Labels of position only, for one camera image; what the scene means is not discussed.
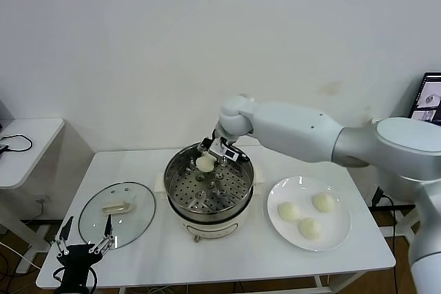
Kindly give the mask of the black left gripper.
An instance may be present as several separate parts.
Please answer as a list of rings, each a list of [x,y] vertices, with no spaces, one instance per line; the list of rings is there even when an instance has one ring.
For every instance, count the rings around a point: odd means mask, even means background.
[[[112,235],[112,216],[107,216],[105,230],[101,240],[93,244],[76,244],[67,246],[66,242],[72,227],[73,216],[61,227],[59,236],[54,240],[57,246],[57,260],[62,267],[56,270],[56,279],[60,282],[58,289],[88,289],[89,273],[93,277],[91,289],[97,287],[97,274],[93,265],[103,259],[103,255],[114,244]]]

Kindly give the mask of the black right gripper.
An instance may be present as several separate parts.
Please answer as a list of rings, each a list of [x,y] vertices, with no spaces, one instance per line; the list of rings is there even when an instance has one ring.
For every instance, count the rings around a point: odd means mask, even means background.
[[[218,153],[218,139],[217,138],[204,138],[200,145],[197,146],[198,156],[197,158],[205,157],[207,153]],[[219,160],[220,166],[226,168],[227,158],[222,156]]]

